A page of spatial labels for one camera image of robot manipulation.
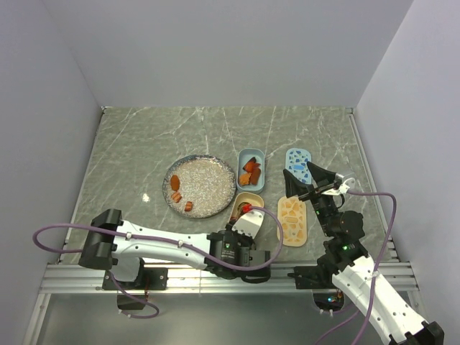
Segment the orange fried cutlet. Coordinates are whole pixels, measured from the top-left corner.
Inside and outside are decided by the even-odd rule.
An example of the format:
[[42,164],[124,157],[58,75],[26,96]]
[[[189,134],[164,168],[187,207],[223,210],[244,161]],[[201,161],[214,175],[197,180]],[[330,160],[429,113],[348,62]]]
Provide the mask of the orange fried cutlet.
[[241,174],[239,176],[239,185],[240,186],[250,185],[251,184],[251,177],[252,177],[252,174],[250,172],[246,172],[244,174]]

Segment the blue lunch box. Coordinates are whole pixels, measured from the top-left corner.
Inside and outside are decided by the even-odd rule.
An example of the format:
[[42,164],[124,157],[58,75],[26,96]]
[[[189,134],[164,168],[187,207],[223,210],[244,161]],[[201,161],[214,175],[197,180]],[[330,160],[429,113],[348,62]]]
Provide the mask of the blue lunch box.
[[[255,185],[251,183],[248,185],[241,185],[239,182],[239,179],[242,175],[247,173],[244,170],[244,166],[253,157],[256,159],[256,163],[259,163],[259,169],[261,170],[261,173],[259,174],[259,179]],[[255,148],[245,148],[240,151],[239,156],[238,156],[236,186],[239,191],[246,191],[246,192],[256,193],[256,194],[259,194],[262,192],[265,186],[265,155],[263,151],[261,151],[260,149],[255,149]]]

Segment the red-brown meat slab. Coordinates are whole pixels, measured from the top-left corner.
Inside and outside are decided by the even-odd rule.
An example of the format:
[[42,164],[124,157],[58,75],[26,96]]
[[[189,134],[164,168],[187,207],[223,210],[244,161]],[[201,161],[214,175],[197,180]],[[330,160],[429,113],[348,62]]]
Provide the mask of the red-brown meat slab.
[[250,178],[250,183],[252,185],[256,185],[258,184],[258,180],[259,180],[259,177],[261,175],[261,170],[258,168],[258,167],[254,167],[253,168],[253,171],[252,171],[252,174],[251,174],[251,178]]

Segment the orange crab claw piece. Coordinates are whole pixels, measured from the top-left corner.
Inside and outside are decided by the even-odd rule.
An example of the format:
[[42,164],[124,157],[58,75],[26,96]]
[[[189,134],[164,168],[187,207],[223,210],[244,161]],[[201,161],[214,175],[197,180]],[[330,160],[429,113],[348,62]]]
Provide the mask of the orange crab claw piece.
[[245,166],[243,167],[243,170],[246,171],[247,173],[252,173],[255,168],[258,168],[260,164],[256,161],[250,160],[248,161]]

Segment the beige lunch box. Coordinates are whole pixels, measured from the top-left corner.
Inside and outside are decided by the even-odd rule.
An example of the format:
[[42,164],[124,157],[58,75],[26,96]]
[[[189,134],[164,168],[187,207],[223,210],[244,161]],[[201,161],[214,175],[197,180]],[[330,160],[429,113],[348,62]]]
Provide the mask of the beige lunch box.
[[245,207],[248,204],[250,204],[251,206],[258,207],[265,206],[265,202],[259,195],[249,192],[241,192],[235,198],[229,217],[229,223],[236,223],[245,214],[243,207]]

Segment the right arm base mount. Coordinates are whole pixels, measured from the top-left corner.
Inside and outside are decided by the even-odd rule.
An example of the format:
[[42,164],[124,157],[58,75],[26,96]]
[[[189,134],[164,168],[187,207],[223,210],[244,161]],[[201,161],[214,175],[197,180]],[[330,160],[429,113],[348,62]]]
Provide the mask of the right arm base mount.
[[314,266],[295,266],[288,273],[297,290],[312,290],[313,302],[319,311],[338,313],[344,307],[344,294],[332,283],[332,276],[339,272],[336,263],[326,254],[317,259]]

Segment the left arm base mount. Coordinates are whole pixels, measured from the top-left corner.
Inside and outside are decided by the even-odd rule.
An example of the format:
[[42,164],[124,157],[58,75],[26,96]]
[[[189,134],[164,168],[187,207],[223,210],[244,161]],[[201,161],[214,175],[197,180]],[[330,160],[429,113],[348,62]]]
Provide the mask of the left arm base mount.
[[[168,268],[141,268],[136,277],[131,282],[117,280],[117,283],[125,291],[132,291],[136,298],[147,301],[149,293],[152,291],[163,291],[167,287]],[[101,289],[103,291],[117,292],[117,306],[122,311],[142,311],[145,307],[143,303],[137,302],[132,298],[125,296],[122,291],[118,290],[116,284],[111,279],[108,271],[105,272]]]

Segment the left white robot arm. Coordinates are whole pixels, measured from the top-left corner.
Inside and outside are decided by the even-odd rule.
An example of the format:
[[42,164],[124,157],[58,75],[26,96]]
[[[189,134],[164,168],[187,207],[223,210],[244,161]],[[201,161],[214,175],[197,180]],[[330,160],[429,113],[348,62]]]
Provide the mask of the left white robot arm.
[[179,234],[142,228],[110,208],[97,215],[91,226],[117,235],[88,232],[78,264],[110,271],[129,289],[144,283],[146,259],[187,265],[226,280],[259,284],[271,278],[270,252],[256,249],[253,238],[230,224],[210,234]]

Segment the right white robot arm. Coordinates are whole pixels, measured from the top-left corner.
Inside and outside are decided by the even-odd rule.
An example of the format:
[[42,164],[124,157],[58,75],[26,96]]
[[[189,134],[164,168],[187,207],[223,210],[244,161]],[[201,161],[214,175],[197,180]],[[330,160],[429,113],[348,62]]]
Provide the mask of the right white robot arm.
[[371,325],[383,344],[442,344],[444,331],[413,310],[379,271],[360,242],[364,217],[356,211],[342,211],[334,197],[354,192],[355,179],[308,162],[314,184],[302,183],[284,170],[285,195],[309,201],[328,237],[325,253],[315,267],[297,266],[291,276],[296,288],[342,291],[364,315],[363,327]]

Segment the bacon piece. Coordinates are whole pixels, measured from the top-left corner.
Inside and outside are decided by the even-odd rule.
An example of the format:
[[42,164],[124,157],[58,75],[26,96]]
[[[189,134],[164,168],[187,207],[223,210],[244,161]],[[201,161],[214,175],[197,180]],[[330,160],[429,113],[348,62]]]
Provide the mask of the bacon piece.
[[186,204],[185,204],[185,208],[184,208],[184,211],[185,212],[190,212],[192,211],[193,209],[193,203],[191,201],[188,201]]
[[181,198],[182,198],[182,196],[181,196],[181,194],[180,194],[178,191],[174,192],[174,193],[171,195],[171,199],[172,199],[175,203],[179,203],[180,200],[181,200]]

